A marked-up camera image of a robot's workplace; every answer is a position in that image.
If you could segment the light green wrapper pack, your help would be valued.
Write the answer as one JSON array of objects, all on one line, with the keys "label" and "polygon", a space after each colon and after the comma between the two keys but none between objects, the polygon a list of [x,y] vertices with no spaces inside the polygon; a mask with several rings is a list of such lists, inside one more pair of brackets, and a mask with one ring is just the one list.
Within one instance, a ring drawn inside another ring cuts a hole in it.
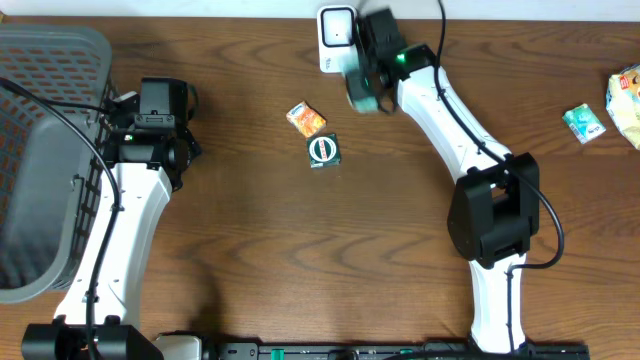
[{"label": "light green wrapper pack", "polygon": [[345,81],[347,98],[358,113],[379,111],[379,101],[370,82],[366,65],[356,51],[351,51],[341,59],[340,69]]}]

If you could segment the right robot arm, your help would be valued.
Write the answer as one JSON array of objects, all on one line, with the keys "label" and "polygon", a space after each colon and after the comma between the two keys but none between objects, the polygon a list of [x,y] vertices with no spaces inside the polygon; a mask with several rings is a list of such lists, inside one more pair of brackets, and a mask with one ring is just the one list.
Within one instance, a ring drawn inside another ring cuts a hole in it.
[{"label": "right robot arm", "polygon": [[341,64],[352,107],[380,110],[385,90],[424,132],[455,188],[447,215],[453,245],[469,263],[474,318],[470,337],[484,353],[515,354],[525,345],[520,282],[539,229],[539,167],[491,136],[451,87],[425,45],[378,54],[355,50]]}]

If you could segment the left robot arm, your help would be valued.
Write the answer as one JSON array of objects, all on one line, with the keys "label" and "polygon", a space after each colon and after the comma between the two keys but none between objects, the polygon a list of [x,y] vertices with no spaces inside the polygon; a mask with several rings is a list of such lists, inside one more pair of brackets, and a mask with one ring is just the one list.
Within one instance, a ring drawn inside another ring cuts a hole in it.
[{"label": "left robot arm", "polygon": [[27,326],[25,359],[209,359],[206,339],[139,330],[141,286],[160,217],[202,152],[188,128],[195,87],[147,78],[114,100],[98,158],[101,200],[79,269],[48,324]]}]

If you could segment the green round-logo box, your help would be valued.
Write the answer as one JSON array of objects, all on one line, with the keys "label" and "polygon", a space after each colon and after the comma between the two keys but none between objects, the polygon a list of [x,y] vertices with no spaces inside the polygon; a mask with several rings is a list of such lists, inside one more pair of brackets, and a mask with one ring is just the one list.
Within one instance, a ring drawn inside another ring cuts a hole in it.
[{"label": "green round-logo box", "polygon": [[335,134],[312,137],[307,140],[306,147],[312,169],[336,166],[341,163],[341,153]]}]

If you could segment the teal Kleenex tissue pack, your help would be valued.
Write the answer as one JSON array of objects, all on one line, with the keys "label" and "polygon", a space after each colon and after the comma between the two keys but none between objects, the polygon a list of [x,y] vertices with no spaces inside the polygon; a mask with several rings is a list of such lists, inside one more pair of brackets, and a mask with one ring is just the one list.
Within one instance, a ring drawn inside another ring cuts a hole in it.
[{"label": "teal Kleenex tissue pack", "polygon": [[606,132],[606,128],[587,104],[568,110],[562,119],[581,144],[586,144]]}]

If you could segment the yellow white snack bag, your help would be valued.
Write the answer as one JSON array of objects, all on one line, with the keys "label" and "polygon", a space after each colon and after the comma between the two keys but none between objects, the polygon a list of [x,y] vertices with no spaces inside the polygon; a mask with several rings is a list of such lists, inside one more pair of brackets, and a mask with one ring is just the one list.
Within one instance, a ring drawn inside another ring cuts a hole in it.
[{"label": "yellow white snack bag", "polygon": [[611,75],[606,92],[606,110],[620,134],[639,149],[639,66]]}]

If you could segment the orange tissue pack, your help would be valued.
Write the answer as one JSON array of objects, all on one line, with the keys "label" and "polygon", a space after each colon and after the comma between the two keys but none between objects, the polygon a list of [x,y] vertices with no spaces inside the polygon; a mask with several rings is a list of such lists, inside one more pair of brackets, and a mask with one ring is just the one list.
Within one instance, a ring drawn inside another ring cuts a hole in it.
[{"label": "orange tissue pack", "polygon": [[326,120],[305,101],[295,105],[287,114],[286,119],[305,137],[316,135],[326,126]]}]

